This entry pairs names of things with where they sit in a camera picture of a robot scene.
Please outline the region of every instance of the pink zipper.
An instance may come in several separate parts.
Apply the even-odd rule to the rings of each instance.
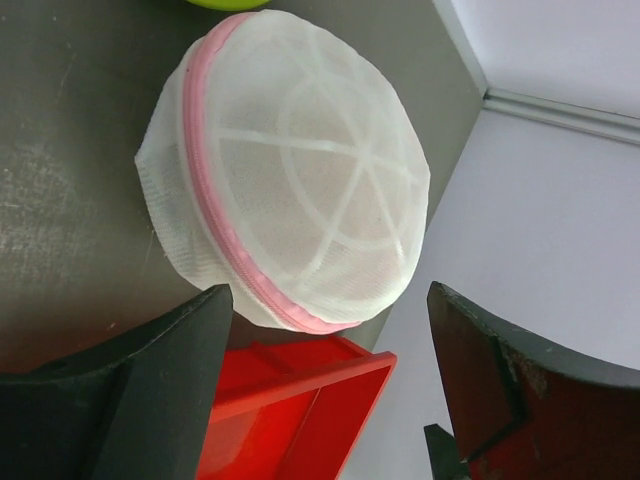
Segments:
[[[247,285],[251,293],[271,309],[279,320],[296,330],[313,334],[329,334],[360,324],[327,323],[310,314],[306,309],[289,299],[259,269],[227,218],[225,209],[215,186],[211,182],[213,174],[207,161],[205,144],[205,94],[207,73],[216,54],[224,46],[229,36],[242,23],[259,13],[244,13],[227,18],[203,39],[200,47],[188,60],[184,78],[183,122],[185,147],[189,172],[196,199],[205,221],[220,246],[233,271]]]

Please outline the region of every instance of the gray countertop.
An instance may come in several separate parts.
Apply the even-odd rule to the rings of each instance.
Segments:
[[[396,86],[432,168],[432,213],[480,108],[433,5],[272,8],[333,31]],[[0,369],[16,370],[197,293],[164,257],[133,157],[164,81],[226,14],[181,0],[24,0],[0,16]],[[370,348],[383,323],[348,335]],[[303,337],[238,319],[230,346]]]

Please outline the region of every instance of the wall molding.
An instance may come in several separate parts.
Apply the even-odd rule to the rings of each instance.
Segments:
[[[640,145],[640,119],[576,105],[489,88],[484,108],[568,128],[590,135]]]

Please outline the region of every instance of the red plastic bin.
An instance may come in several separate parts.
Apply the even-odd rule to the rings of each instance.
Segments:
[[[227,352],[198,480],[337,478],[395,364],[340,337]]]

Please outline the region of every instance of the mesh laundry bag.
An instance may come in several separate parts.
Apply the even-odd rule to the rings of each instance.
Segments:
[[[168,79],[136,156],[175,269],[263,326],[331,333],[415,270],[429,168],[393,87],[325,30],[228,18]]]

